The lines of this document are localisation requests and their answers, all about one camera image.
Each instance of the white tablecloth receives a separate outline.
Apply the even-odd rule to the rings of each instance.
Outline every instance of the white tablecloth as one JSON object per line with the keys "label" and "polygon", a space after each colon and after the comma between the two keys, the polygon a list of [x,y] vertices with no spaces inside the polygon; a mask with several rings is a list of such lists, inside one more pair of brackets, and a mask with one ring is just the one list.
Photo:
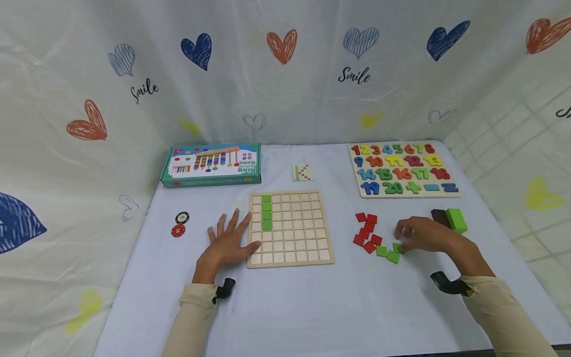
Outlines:
{"label": "white tablecloth", "polygon": [[[352,243],[355,213],[379,216],[375,233],[390,246],[396,222],[460,208],[476,242],[552,344],[571,343],[571,328],[503,233],[449,151],[434,142],[461,198],[363,199],[347,145],[263,146],[262,184],[166,189],[159,184],[99,340],[95,357],[159,356],[178,311],[182,287],[206,248],[206,229],[223,212],[248,209],[251,192],[318,188],[336,262],[331,265],[221,271],[236,280],[220,300],[206,356],[393,356],[482,350],[490,343],[459,295],[440,292],[430,274],[458,272],[444,254],[409,252],[394,265]],[[292,165],[309,163],[315,181],[293,182]],[[190,214],[171,236],[175,216]]]}

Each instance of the red poker chip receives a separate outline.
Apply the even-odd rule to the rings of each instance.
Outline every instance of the red poker chip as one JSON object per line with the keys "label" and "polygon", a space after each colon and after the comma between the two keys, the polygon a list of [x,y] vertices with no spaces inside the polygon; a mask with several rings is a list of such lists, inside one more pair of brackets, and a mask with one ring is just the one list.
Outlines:
{"label": "red poker chip", "polygon": [[174,238],[178,238],[184,234],[184,231],[186,231],[186,228],[184,228],[184,225],[183,224],[177,224],[176,226],[174,226],[171,229],[171,234]]}

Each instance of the wooden grid board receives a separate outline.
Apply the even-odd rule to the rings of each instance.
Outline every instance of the wooden grid board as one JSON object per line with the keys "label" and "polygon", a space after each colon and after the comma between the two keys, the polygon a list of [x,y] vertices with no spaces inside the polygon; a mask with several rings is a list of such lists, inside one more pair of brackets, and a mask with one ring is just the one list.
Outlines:
{"label": "wooden grid board", "polygon": [[460,197],[460,189],[429,142],[349,144],[363,198]]}
{"label": "wooden grid board", "polygon": [[252,193],[250,211],[248,244],[262,245],[248,258],[248,268],[335,262],[319,190]]}

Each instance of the green tile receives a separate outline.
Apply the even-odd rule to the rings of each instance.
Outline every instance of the green tile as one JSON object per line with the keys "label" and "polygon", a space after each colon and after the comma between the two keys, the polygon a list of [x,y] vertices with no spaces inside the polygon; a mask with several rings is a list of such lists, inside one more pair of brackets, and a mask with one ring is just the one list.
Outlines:
{"label": "green tile", "polygon": [[400,259],[400,254],[395,253],[395,251],[391,250],[387,255],[387,259],[393,262],[394,264],[398,264]]}
{"label": "green tile", "polygon": [[395,253],[404,254],[399,250],[399,247],[400,247],[400,243],[393,243],[393,250],[395,251]]}
{"label": "green tile", "polygon": [[386,257],[388,254],[388,250],[387,247],[377,247],[377,256],[384,256]]}

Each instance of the green block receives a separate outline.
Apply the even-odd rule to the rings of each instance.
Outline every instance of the green block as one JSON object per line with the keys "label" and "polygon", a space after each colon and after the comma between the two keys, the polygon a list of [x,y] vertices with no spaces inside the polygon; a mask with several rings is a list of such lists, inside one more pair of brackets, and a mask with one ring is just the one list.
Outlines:
{"label": "green block", "polygon": [[446,217],[450,222],[451,229],[456,233],[464,233],[468,230],[464,216],[459,208],[449,208],[446,210]]}
{"label": "green block", "polygon": [[391,250],[387,255],[387,259],[393,262],[394,264],[398,264],[400,259],[400,254],[395,253],[395,251]]}
{"label": "green block", "polygon": [[386,258],[387,254],[388,254],[387,247],[381,247],[381,246],[377,247],[377,256],[383,256]]}
{"label": "green block", "polygon": [[395,251],[395,253],[397,253],[397,254],[404,254],[403,252],[401,252],[401,251],[399,250],[399,247],[400,247],[400,243],[393,243],[393,250]]}

